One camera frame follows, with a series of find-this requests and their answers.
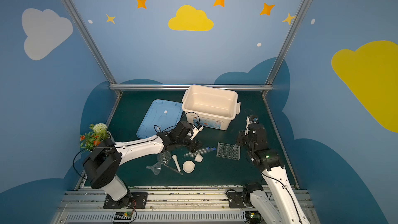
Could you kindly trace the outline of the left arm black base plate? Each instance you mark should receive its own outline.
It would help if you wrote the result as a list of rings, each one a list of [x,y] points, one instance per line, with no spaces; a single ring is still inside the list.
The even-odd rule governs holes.
[[[103,209],[144,209],[146,207],[147,198],[148,194],[146,192],[129,192],[118,201],[115,201],[110,195],[106,195]]]

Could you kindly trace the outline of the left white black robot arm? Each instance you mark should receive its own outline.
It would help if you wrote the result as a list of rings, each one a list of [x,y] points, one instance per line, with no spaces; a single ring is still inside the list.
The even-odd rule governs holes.
[[[146,139],[116,143],[106,139],[83,161],[87,181],[91,188],[105,191],[109,201],[122,207],[127,206],[133,197],[128,186],[117,176],[119,167],[131,160],[179,147],[196,152],[202,143],[195,140],[195,137],[202,130],[203,126],[198,121],[193,124],[179,121],[172,129],[158,132]]]

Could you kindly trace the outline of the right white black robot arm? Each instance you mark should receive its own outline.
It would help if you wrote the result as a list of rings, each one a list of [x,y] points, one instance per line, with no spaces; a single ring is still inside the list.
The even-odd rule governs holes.
[[[238,134],[238,146],[247,149],[251,163],[260,171],[267,183],[275,204],[266,197],[259,185],[246,187],[249,203],[267,224],[309,224],[289,182],[287,171],[278,153],[271,149],[265,127],[258,122],[249,122]]]

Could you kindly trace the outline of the clear test tube rack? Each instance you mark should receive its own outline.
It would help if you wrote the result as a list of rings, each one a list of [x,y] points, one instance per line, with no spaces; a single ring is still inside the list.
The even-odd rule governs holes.
[[[240,160],[240,147],[233,150],[232,144],[218,143],[216,156],[219,158]]]

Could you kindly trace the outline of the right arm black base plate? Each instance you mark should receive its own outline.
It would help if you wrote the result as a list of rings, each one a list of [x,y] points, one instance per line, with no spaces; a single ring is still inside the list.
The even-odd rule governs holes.
[[[234,189],[226,191],[229,208],[254,208],[250,202],[250,193],[244,189],[242,192]]]

